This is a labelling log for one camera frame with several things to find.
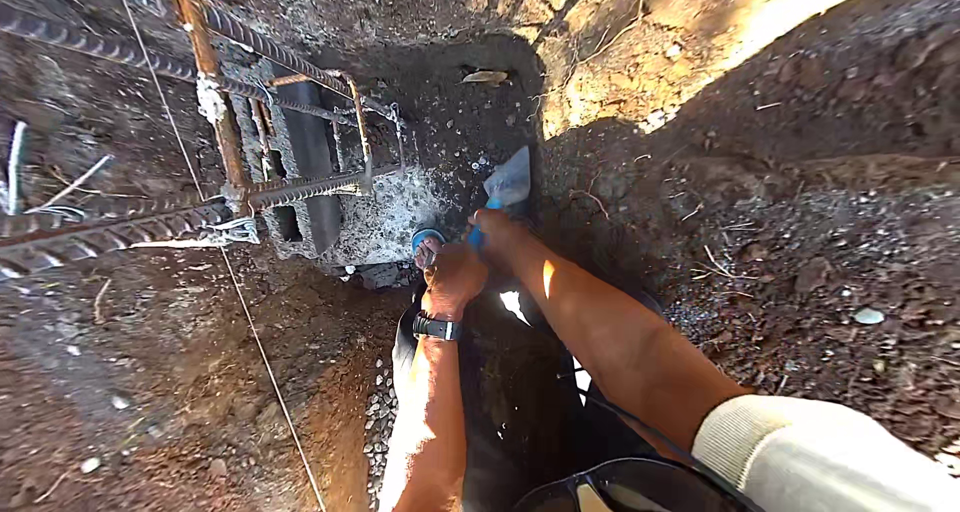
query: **foot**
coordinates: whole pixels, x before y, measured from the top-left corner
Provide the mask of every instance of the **foot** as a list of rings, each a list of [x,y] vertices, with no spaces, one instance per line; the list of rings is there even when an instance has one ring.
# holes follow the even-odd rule
[[[414,253],[416,268],[424,270],[427,266],[430,266],[443,246],[444,243],[436,236],[425,236],[416,246],[416,252]]]

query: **wristwatch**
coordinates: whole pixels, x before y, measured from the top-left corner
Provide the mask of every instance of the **wristwatch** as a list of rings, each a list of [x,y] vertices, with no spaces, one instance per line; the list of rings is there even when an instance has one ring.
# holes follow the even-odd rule
[[[460,339],[463,327],[460,322],[434,321],[420,311],[414,317],[414,337],[433,336],[439,339],[456,341]]]

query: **white sleeve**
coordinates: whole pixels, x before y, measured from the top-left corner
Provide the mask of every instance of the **white sleeve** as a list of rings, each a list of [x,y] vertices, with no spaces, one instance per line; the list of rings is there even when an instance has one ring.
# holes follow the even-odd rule
[[[713,409],[693,456],[767,512],[960,510],[960,481],[836,403],[741,395]]]

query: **forearm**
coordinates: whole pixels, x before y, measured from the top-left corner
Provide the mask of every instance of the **forearm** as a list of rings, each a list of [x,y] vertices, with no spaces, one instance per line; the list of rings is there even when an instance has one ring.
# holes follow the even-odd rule
[[[507,259],[604,395],[679,446],[689,450],[707,413],[745,392],[656,313],[532,235]]]
[[[467,439],[456,342],[419,340],[390,436],[381,510],[459,509]]]

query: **blue sandal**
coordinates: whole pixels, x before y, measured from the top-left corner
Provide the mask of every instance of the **blue sandal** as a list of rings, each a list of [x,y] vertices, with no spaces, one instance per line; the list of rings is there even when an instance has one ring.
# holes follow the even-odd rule
[[[410,239],[410,250],[414,255],[414,258],[417,256],[417,247],[421,245],[421,242],[427,236],[433,236],[439,240],[440,244],[447,244],[447,237],[443,236],[436,228],[422,228],[414,233],[413,237]],[[431,256],[428,259],[429,262],[425,263],[424,266],[430,266],[433,263],[433,257]]]

